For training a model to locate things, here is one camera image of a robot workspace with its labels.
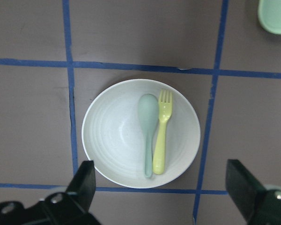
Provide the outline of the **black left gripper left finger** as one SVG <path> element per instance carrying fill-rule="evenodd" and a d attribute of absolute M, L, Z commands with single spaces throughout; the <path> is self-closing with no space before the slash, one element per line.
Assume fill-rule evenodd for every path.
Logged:
<path fill-rule="evenodd" d="M 64 192 L 55 192 L 25 208 L 21 202 L 0 202 L 0 225 L 99 225 L 89 213 L 96 191 L 93 161 L 84 161 Z"/>

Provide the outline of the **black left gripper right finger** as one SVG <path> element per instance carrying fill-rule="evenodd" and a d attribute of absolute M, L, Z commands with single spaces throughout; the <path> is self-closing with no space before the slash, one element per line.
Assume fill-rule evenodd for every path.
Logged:
<path fill-rule="evenodd" d="M 281 225 L 281 187 L 263 185 L 239 160 L 226 164 L 225 187 L 248 225 Z"/>

